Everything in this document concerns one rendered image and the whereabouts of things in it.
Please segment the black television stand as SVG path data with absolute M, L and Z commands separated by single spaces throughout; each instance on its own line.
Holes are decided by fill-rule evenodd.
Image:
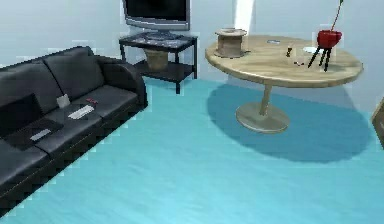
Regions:
M 134 67 L 143 76 L 172 82 L 176 85 L 176 93 L 180 93 L 180 83 L 189 75 L 197 78 L 198 37 L 170 32 L 142 32 L 121 37 L 119 39 L 120 54 L 126 60 L 126 47 L 164 51 L 168 53 L 167 68 L 160 71 L 151 70 L 147 58 L 134 64 Z M 179 53 L 187 48 L 193 48 L 193 63 L 185 64 L 179 61 Z

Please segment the round wooden dining table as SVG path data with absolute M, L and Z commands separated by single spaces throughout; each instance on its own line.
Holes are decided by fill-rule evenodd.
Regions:
M 267 40 L 279 40 L 280 44 L 268 44 Z M 222 58 L 214 54 L 217 44 L 206 48 L 205 58 L 218 70 L 235 78 L 262 84 L 263 98 L 239 106 L 236 119 L 244 127 L 262 133 L 277 133 L 287 129 L 290 120 L 281 109 L 269 103 L 274 87 L 328 88 L 355 81 L 363 71 L 363 63 L 342 49 L 334 49 L 324 71 L 315 59 L 311 67 L 311 54 L 303 51 L 312 41 L 299 38 L 255 35 L 243 38 L 242 48 L 246 54 L 240 58 Z M 291 47 L 290 57 L 286 57 Z M 294 61 L 304 62 L 298 66 Z

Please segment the red potted plant on legs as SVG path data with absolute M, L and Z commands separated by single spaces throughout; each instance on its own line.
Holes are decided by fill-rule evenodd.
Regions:
M 339 0 L 337 13 L 332 26 L 329 30 L 320 30 L 317 34 L 317 48 L 313 53 L 308 67 L 311 67 L 318 54 L 321 54 L 319 66 L 324 67 L 324 71 L 328 70 L 329 61 L 331 58 L 332 48 L 335 47 L 342 38 L 342 32 L 335 29 L 335 25 L 339 18 L 341 6 L 344 0 Z

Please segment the tan woven basket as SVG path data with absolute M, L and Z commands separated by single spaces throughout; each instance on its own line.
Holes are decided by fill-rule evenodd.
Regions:
M 144 53 L 147 58 L 148 67 L 151 70 L 160 71 L 167 68 L 167 65 L 168 65 L 167 52 L 145 49 Z

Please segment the grey television set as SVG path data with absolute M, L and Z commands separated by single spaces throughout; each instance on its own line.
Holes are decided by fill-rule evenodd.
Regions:
M 122 0 L 128 25 L 154 30 L 188 31 L 190 0 Z

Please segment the white remote control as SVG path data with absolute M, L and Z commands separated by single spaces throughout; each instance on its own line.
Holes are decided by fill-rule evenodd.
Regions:
M 85 115 L 91 113 L 93 110 L 94 110 L 94 108 L 92 106 L 86 105 L 86 106 L 78 109 L 77 111 L 71 113 L 69 115 L 69 118 L 77 120 L 77 119 L 80 119 L 80 118 L 84 117 Z

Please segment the black leather sofa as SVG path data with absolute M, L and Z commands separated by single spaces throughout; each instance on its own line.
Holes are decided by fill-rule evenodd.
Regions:
M 26 150 L 0 139 L 0 217 L 148 106 L 145 83 L 134 66 L 96 55 L 88 46 L 0 68 L 0 107 L 30 94 L 44 118 L 64 127 Z M 60 108 L 56 99 L 64 94 L 70 104 Z M 94 110 L 69 118 L 86 105 Z

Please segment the small grey box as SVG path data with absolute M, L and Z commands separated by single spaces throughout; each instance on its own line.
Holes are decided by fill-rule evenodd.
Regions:
M 60 96 L 56 99 L 57 104 L 60 108 L 64 108 L 70 104 L 70 100 L 67 94 Z

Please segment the black laptop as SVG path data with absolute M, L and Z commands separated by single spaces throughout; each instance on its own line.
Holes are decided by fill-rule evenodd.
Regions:
M 43 117 L 34 94 L 0 107 L 0 139 L 19 150 L 32 147 L 63 127 Z

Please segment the brown wooden furniture corner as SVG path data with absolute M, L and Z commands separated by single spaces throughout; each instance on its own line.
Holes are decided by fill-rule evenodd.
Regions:
M 372 117 L 371 123 L 375 129 L 376 135 L 384 149 L 384 97 L 377 105 Z

